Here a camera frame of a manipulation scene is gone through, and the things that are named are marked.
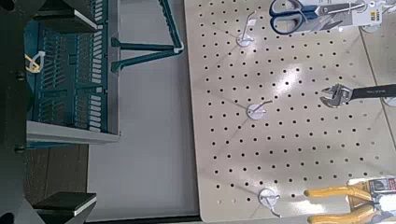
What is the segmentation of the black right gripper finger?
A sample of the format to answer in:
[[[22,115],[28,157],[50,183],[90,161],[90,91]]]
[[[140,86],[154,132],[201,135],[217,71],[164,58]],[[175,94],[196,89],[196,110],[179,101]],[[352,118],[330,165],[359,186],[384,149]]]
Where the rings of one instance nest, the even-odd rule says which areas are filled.
[[[45,224],[84,224],[96,202],[95,193],[60,191],[33,208]]]
[[[94,33],[92,0],[46,0],[34,20],[58,33]]]

